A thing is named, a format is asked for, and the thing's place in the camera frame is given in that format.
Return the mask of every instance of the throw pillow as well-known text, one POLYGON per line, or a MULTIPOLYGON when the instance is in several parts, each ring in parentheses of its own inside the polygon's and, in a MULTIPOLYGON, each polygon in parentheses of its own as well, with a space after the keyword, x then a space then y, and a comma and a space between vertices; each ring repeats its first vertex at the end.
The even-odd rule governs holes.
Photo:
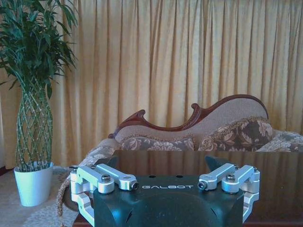
POLYGON ((295 132, 284 131, 257 151, 303 152, 303 136, 295 132))
POLYGON ((160 140, 142 135, 133 135, 121 142, 122 150, 179 150, 193 151, 194 142, 192 136, 186 136, 176 140, 160 140))
POLYGON ((256 151, 272 140, 268 119, 243 118, 219 128, 204 138, 199 151, 256 151))

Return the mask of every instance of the logo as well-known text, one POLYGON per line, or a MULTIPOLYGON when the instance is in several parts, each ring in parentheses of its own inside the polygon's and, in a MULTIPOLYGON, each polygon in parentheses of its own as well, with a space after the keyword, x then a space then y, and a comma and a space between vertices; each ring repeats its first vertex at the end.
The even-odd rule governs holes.
POLYGON ((168 185, 167 187, 165 186, 157 186, 157 185, 154 185, 154 186, 150 186, 150 185, 143 185, 142 188, 143 189, 153 189, 153 188, 156 188, 156 189, 184 189, 184 188, 192 188, 194 187, 193 185, 168 185))

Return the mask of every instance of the floor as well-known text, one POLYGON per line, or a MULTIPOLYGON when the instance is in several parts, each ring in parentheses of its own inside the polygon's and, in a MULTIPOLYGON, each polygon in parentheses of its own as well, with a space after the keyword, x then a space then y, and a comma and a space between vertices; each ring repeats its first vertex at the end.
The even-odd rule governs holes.
MULTIPOLYGON (((20 204, 13 171, 0 176, 0 227, 59 227, 61 223, 56 215, 56 195, 67 174, 66 169, 54 167, 50 197, 36 207, 23 207, 20 204)), ((64 207, 65 226, 71 227, 77 214, 64 207)))

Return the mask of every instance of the beige curtain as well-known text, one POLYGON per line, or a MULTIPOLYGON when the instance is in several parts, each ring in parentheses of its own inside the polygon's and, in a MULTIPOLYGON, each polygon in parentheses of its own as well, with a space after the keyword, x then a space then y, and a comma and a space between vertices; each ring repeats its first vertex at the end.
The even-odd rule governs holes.
MULTIPOLYGON (((177 126, 194 102, 260 98, 276 129, 303 133, 302 0, 75 0, 77 68, 54 84, 53 160, 80 162, 140 109, 177 126)), ((6 166, 20 90, 1 86, 6 166)))

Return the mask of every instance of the glossy dark tabletop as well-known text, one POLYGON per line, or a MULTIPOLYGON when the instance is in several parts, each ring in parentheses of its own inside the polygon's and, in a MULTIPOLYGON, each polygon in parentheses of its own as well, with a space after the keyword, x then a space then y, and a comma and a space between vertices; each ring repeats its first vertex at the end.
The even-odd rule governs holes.
POLYGON ((117 169, 134 175, 208 173, 205 155, 261 172, 260 199, 244 226, 303 226, 303 153, 116 151, 117 169))

